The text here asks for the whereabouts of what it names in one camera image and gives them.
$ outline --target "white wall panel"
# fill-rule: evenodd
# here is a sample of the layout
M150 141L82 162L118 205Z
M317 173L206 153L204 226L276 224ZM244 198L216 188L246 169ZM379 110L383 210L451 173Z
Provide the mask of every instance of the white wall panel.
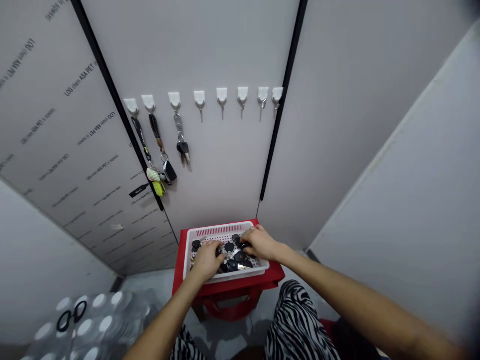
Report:
M258 219L306 248L473 23L450 0L309 1Z
M117 272L171 267L175 236L148 190L129 197L147 179L72 4L4 1L0 33L0 176Z
M310 248L459 343L480 290L479 49L477 23Z
M108 292L117 278L1 180L0 229L0 344L29 344L61 299Z
M181 229L254 218L272 137L269 96L260 122L259 87L281 87L298 1L83 0L121 98L139 120L155 163L160 150L142 105L153 95L162 140L178 180L162 198ZM228 88L224 121L216 88ZM237 88L249 87L240 119ZM194 91L204 90L203 123ZM191 166L182 167L168 92L180 92Z

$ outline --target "white plastic basket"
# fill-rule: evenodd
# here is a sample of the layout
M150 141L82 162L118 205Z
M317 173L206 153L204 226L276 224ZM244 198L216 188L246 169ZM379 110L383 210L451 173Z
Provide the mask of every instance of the white plastic basket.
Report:
M233 243L232 236L238 234L243 235L248 229L250 229L254 224L251 221L244 222L235 222L227 225L217 225L217 226L208 226L208 227L199 227L195 229L190 229L186 236L186 250L185 250L185 263L183 265L183 279L187 277L187 274L190 272L192 267L192 256L195 258L197 255L192 251L192 243L195 240L201 240L202 243L208 240L219 240L226 243ZM225 247L222 247L222 252L228 254L225 251ZM223 274L216 274L212 277L206 284L220 283L229 280L236 280L242 278L249 278L258 275L265 274L265 270L270 268L270 262L268 260L256 258L251 259L253 268L248 270L239 270L235 272L228 272Z

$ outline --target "hand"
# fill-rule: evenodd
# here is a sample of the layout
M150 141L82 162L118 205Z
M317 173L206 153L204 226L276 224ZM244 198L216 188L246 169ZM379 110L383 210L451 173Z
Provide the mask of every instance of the hand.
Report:
M283 245L275 241L274 238L265 231L262 225L257 225L247 230L241 237L240 242L248 242L252 246L243 249L244 253L261 259L274 261L278 261L277 253Z
M217 248L223 246L221 241L205 241L195 256L195 264L190 274L196 276L202 284L214 277L224 262L226 255L216 257Z

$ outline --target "black tag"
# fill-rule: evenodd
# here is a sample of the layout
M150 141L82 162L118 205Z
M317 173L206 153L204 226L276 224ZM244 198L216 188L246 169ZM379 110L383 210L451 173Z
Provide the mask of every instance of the black tag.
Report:
M146 188L149 187L149 184L146 183L145 185L140 186L139 188L136 188L134 191L132 191L129 195L133 199L136 197L138 194L142 193L145 191Z

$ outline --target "black metal strip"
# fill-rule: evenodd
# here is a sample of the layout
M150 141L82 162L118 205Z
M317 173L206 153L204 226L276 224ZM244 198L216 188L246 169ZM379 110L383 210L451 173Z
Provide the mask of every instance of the black metal strip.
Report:
M136 156L138 157L138 161L140 161L141 167L142 167L142 169L145 173L145 177L147 177L147 162L144 159L144 155L142 154L142 150L141 150L140 145L137 141L137 138L135 137L134 131L132 130L132 127L130 126L129 117L127 116L127 113L125 112L124 106L122 104L122 100L120 99L117 88L115 87L114 80L112 79L112 76L110 75L109 68L107 67L107 63L105 62L102 51L100 50L99 43L97 42L97 38L95 37L92 26L90 25L89 18L87 17L87 14L85 13L85 9L84 9L84 6L82 5L82 1L81 0L71 0L71 3L73 5L73 8L75 9L76 16L78 17L78 20L80 21L81 27L83 29L83 32L85 33L85 36L88 40L88 43L90 44L91 51L93 52L93 56L95 56L95 60L98 63L98 67L100 68L100 71L101 71L101 73L103 75L103 78L106 82L106 86L108 87L108 90L110 91L111 98L113 99L113 102L115 103L115 106L116 106L116 109L118 110L118 114L120 115L121 121L122 121L123 125L125 126L125 130L128 134L128 137L130 138L130 141L133 145L133 148L135 149L135 153L136 153ZM158 203L158 207L160 207L161 211L164 211L164 204L162 203L162 200L160 199L160 197L155 192L153 184L149 180L147 180L147 181L150 184L151 191L152 191L153 195L155 196L156 202Z
M122 285L124 284L124 281L125 281L124 277L117 276L117 278L115 279L115 282L111 286L110 292L111 293L119 292L120 289L122 288Z
M302 25L304 24L308 2L309 0L300 0L300 4L298 5L295 28L293 29L290 52L288 53L288 61L286 63L285 76L283 78L283 94L280 99L280 108L276 113L275 126L273 127L273 134L271 136L270 151L268 152L268 160L266 161L265 175L263 175L263 184L261 185L260 201L264 200L267 182L269 181L270 167L272 166L277 136L279 135L280 121L282 121L285 100L287 99L287 93L289 92L290 77L292 76L292 70L294 68L295 56L297 55L297 48L299 47L300 34L302 33Z

